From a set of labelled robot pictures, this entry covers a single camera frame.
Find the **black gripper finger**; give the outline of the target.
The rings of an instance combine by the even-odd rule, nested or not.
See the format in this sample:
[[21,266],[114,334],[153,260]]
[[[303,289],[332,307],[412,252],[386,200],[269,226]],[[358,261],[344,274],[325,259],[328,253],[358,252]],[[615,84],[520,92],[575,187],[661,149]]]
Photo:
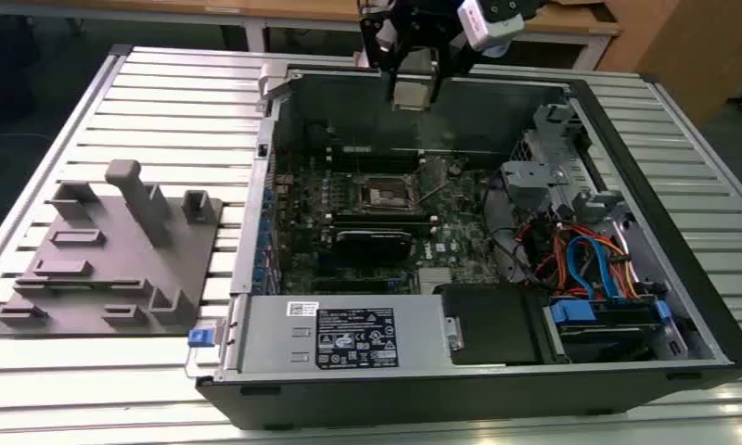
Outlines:
[[440,93],[443,81],[456,75],[464,75],[470,70],[470,44],[464,32],[450,40],[440,42],[431,53],[435,60],[430,101],[435,102]]
[[362,14],[359,26],[367,65],[382,73],[386,81],[384,96],[387,100],[392,100],[400,57],[398,31],[388,16],[388,13]]

